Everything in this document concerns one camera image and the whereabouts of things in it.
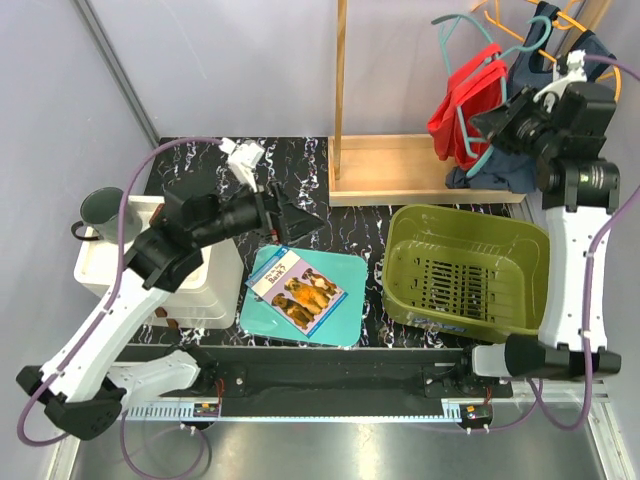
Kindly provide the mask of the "red tank top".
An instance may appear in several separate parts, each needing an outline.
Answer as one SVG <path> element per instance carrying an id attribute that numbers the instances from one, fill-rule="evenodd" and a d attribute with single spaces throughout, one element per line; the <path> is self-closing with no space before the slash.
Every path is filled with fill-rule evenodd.
<path id="1" fill-rule="evenodd" d="M 438 158 L 452 157 L 465 172 L 489 147 L 470 118 L 504 102 L 507 65 L 499 58 L 501 53 L 501 47 L 491 43 L 453 72 L 444 99 L 427 123 Z"/>

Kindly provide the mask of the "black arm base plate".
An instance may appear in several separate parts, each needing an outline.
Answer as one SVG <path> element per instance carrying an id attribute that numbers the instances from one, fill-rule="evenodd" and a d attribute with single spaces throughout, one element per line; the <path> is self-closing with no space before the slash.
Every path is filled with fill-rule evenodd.
<path id="1" fill-rule="evenodd" d="M 443 399 L 509 398 L 465 372 L 461 349 L 204 346 L 222 382 L 225 418 L 343 421 L 441 416 Z"/>

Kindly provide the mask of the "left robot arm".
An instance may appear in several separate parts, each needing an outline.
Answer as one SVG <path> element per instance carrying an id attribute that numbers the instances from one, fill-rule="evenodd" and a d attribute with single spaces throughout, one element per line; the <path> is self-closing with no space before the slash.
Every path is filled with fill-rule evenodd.
<path id="1" fill-rule="evenodd" d="M 114 363 L 147 317 L 202 265 L 203 248 L 251 231 L 290 245 L 323 226 L 277 181 L 244 185 L 226 199 L 203 180 L 179 181 L 131 247 L 118 249 L 114 284 L 90 318 L 51 360 L 18 373 L 30 397 L 25 407 L 41 403 L 64 435 L 91 440 L 131 404 L 174 391 L 208 394 L 217 385 L 218 363 L 198 347 L 175 347 L 134 367 Z"/>

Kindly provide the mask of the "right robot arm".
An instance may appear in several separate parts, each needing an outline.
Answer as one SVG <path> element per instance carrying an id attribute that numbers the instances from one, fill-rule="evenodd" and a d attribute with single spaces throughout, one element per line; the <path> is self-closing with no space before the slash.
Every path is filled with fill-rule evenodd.
<path id="1" fill-rule="evenodd" d="M 576 81 L 562 90 L 523 88 L 504 105 L 472 117 L 472 126 L 506 153 L 535 160 L 550 238 L 547 300 L 536 336 L 511 334 L 502 344 L 472 349 L 454 371 L 466 396 L 490 377 L 573 380 L 620 372 L 609 350 L 602 296 L 608 234 L 619 207 L 620 173 L 601 158 L 616 109 L 614 93 Z"/>

